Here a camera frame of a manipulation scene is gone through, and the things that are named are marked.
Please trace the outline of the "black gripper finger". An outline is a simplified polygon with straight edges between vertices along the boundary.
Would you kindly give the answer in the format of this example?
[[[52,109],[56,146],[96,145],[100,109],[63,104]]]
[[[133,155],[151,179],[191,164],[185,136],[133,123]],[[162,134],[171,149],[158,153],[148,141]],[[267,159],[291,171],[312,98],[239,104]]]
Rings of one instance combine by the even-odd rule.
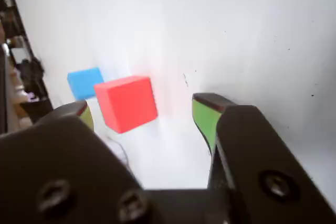
[[[192,96],[210,151],[209,188],[225,190],[227,223],[335,223],[335,213],[261,111],[216,93]]]
[[[139,183],[77,116],[1,137],[1,223],[154,223]]]

